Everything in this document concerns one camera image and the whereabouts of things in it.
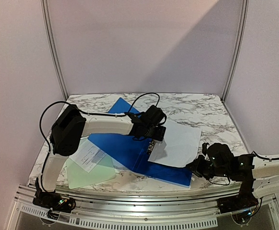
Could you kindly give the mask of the metal folder clip mechanism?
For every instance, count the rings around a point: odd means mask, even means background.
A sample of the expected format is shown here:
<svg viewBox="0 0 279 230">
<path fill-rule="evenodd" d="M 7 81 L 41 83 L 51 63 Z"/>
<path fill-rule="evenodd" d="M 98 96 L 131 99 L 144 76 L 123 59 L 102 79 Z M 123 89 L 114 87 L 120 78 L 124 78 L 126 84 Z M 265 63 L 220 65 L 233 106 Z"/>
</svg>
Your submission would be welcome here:
<svg viewBox="0 0 279 230">
<path fill-rule="evenodd" d="M 156 145 L 156 141 L 155 141 L 155 140 L 151 140 L 151 141 L 149 142 L 149 145 L 148 145 L 148 148 L 147 148 L 147 151 L 146 151 L 146 153 L 147 153 L 148 155 L 150 155 L 150 154 L 152 153 L 152 151 L 153 151 L 155 145 Z"/>
</svg>

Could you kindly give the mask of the blue file folder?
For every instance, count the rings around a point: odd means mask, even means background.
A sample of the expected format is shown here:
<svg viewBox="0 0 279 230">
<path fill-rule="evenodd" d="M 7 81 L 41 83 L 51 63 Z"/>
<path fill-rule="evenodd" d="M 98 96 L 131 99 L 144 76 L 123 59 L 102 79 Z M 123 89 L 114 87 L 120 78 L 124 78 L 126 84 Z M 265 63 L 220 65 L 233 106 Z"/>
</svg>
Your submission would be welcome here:
<svg viewBox="0 0 279 230">
<path fill-rule="evenodd" d="M 88 140 L 134 173 L 175 185 L 190 186 L 191 171 L 148 161 L 151 156 L 148 154 L 150 138 L 137 141 L 132 136 L 120 134 L 91 134 Z"/>
</svg>

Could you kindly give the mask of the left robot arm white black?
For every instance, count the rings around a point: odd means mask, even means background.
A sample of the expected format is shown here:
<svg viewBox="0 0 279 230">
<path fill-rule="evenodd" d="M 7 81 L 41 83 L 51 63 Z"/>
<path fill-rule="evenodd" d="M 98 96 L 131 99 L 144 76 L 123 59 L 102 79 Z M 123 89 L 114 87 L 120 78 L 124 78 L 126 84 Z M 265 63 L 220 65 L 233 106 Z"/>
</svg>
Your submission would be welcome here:
<svg viewBox="0 0 279 230">
<path fill-rule="evenodd" d="M 155 105 L 145 112 L 110 114 L 88 113 L 69 104 L 52 125 L 50 137 L 45 139 L 48 153 L 39 176 L 38 184 L 42 189 L 39 201 L 47 208 L 57 204 L 57 197 L 52 192 L 55 191 L 63 165 L 78 150 L 82 137 L 91 134 L 119 134 L 134 139 L 162 141 L 166 120 L 165 113 Z"/>
</svg>

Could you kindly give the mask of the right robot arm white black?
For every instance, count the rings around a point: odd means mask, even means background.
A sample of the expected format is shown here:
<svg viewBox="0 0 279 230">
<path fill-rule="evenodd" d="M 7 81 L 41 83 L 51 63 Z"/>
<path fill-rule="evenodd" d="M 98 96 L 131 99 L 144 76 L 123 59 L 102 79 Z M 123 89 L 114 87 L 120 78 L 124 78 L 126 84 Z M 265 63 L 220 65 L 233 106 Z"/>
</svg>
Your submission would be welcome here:
<svg viewBox="0 0 279 230">
<path fill-rule="evenodd" d="M 251 203 L 252 196 L 262 198 L 279 192 L 279 156 L 264 157 L 255 151 L 235 156 L 226 144 L 203 143 L 202 154 L 185 168 L 206 180 L 225 177 L 240 182 L 239 193 L 233 202 L 238 209 Z"/>
</svg>

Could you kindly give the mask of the printed white paper sheet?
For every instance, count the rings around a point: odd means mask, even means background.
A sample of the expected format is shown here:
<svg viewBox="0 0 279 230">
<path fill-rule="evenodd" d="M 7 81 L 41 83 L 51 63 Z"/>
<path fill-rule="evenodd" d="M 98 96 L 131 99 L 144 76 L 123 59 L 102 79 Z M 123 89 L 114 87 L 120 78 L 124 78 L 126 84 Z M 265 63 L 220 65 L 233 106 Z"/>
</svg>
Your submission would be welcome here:
<svg viewBox="0 0 279 230">
<path fill-rule="evenodd" d="M 106 153 L 91 141 L 82 139 L 77 151 L 69 158 L 89 173 L 105 156 Z"/>
</svg>

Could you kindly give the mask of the green translucent clipboard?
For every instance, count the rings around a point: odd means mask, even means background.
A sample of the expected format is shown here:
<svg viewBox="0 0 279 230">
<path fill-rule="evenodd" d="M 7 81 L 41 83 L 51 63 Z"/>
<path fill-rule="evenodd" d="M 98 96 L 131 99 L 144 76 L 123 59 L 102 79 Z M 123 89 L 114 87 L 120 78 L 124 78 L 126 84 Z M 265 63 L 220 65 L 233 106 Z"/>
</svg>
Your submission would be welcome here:
<svg viewBox="0 0 279 230">
<path fill-rule="evenodd" d="M 66 165 L 70 189 L 106 182 L 116 177 L 112 158 L 108 154 L 90 172 L 83 170 L 70 158 L 67 159 Z"/>
</svg>

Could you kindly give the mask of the aluminium front rail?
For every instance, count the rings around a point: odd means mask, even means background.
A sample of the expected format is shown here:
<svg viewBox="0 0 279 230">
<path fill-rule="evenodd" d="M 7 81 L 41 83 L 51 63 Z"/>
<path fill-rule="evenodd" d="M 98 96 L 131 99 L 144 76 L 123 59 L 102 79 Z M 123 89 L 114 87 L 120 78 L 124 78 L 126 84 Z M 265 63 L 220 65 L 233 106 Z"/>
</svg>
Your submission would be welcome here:
<svg viewBox="0 0 279 230">
<path fill-rule="evenodd" d="M 275 196 L 263 199 L 261 208 L 246 219 L 248 210 L 221 213 L 217 198 L 188 194 L 146 196 L 69 192 L 76 201 L 71 213 L 57 219 L 33 204 L 33 186 L 19 186 L 14 197 L 10 230 L 279 230 Z"/>
</svg>

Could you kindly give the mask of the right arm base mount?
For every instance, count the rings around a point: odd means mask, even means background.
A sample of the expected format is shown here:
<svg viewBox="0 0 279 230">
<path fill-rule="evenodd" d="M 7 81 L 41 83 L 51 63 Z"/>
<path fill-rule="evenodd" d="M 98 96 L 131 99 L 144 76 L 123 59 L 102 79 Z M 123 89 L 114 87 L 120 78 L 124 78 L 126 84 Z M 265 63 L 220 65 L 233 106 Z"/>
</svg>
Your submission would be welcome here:
<svg viewBox="0 0 279 230">
<path fill-rule="evenodd" d="M 246 225 L 258 213 L 262 200 L 253 195 L 255 179 L 243 181 L 237 195 L 219 198 L 217 207 L 221 214 L 231 213 L 233 221 L 240 226 Z"/>
</svg>

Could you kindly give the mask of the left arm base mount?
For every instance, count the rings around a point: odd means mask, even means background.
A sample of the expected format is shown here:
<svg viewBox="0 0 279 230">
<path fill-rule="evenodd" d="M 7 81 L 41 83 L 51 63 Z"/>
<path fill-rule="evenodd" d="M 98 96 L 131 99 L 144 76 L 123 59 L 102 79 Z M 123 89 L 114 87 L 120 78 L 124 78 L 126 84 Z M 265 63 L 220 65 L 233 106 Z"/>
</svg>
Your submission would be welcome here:
<svg viewBox="0 0 279 230">
<path fill-rule="evenodd" d="M 47 208 L 46 216 L 49 219 L 58 220 L 60 212 L 71 213 L 76 207 L 75 199 L 68 195 L 63 196 L 56 192 L 45 192 L 39 185 L 39 178 L 35 180 L 36 192 L 33 198 L 33 204 L 39 207 Z"/>
</svg>

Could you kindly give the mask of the right aluminium corner post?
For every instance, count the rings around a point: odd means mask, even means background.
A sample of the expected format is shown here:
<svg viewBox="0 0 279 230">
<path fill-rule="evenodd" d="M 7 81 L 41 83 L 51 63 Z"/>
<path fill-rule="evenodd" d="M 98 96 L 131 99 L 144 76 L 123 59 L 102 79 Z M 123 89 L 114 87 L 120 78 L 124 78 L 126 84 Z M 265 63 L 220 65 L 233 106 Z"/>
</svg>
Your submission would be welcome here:
<svg viewBox="0 0 279 230">
<path fill-rule="evenodd" d="M 235 69 L 237 66 L 237 62 L 238 62 L 238 58 L 239 58 L 239 54 L 240 54 L 240 50 L 241 50 L 241 46 L 242 46 L 243 36 L 244 36 L 244 32 L 245 32 L 248 6 L 249 6 L 249 1 L 243 0 L 242 5 L 241 5 L 241 10 L 240 10 L 237 32 L 236 32 L 233 56 L 232 56 L 232 60 L 230 63 L 228 76 L 227 76 L 226 82 L 224 84 L 223 92 L 221 95 L 221 101 L 223 103 L 225 103 L 225 101 L 228 97 L 229 90 L 230 90 L 231 84 L 233 82 L 233 77 L 234 77 Z"/>
</svg>

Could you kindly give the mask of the aluminium corner post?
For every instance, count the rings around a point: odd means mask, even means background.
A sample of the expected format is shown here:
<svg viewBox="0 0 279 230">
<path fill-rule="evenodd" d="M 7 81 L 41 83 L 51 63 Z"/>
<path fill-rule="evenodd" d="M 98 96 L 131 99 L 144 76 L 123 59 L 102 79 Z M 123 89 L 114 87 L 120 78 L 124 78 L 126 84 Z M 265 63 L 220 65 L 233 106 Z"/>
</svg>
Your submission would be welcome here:
<svg viewBox="0 0 279 230">
<path fill-rule="evenodd" d="M 67 85 L 66 85 L 66 82 L 65 82 L 65 79 L 63 76 L 63 72 L 62 72 L 62 69 L 60 66 L 59 57 L 57 54 L 57 48 L 56 48 L 54 33 L 53 33 L 51 19 L 50 19 L 49 2 L 47 0 L 40 0 L 40 2 L 41 2 L 42 13 L 43 13 L 43 20 L 44 20 L 44 24 L 45 24 L 46 37 L 48 40 L 49 50 L 50 50 L 52 62 L 54 65 L 56 78 L 57 78 L 61 93 L 63 95 L 63 98 L 65 100 L 67 100 L 69 97 L 69 94 L 68 94 Z"/>
<path fill-rule="evenodd" d="M 241 5 L 241 10 L 240 10 L 237 32 L 236 32 L 233 56 L 232 56 L 232 60 L 230 63 L 228 76 L 227 76 L 226 82 L 224 84 L 223 92 L 221 95 L 221 101 L 223 103 L 225 103 L 225 101 L 228 97 L 229 90 L 230 90 L 231 84 L 233 82 L 233 77 L 234 77 L 235 69 L 237 66 L 237 62 L 238 62 L 238 58 L 239 58 L 239 54 L 240 54 L 240 50 L 241 50 L 241 46 L 242 46 L 243 36 L 244 36 L 244 32 L 245 32 L 248 6 L 249 6 L 249 1 L 243 0 L 242 5 Z"/>
</svg>

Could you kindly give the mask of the left aluminium corner post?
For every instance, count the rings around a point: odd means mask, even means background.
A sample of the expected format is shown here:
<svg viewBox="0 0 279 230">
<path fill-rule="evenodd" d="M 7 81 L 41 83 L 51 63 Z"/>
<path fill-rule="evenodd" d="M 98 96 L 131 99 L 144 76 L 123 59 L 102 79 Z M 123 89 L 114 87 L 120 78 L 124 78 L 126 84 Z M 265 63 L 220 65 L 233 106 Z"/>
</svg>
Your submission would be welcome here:
<svg viewBox="0 0 279 230">
<path fill-rule="evenodd" d="M 59 57 L 57 54 L 57 48 L 56 48 L 54 33 L 53 33 L 51 19 L 50 19 L 49 2 L 47 0 L 40 0 L 40 2 L 41 2 L 42 13 L 43 13 L 43 20 L 44 20 L 44 24 L 45 24 L 46 37 L 48 40 L 49 50 L 50 50 L 52 62 L 54 65 L 56 78 L 57 78 L 61 93 L 63 95 L 63 98 L 65 100 L 67 100 L 69 97 L 69 94 L 68 94 L 67 85 L 66 85 L 66 82 L 65 82 L 65 79 L 63 76 L 63 72 L 62 72 L 62 69 L 60 66 Z"/>
</svg>

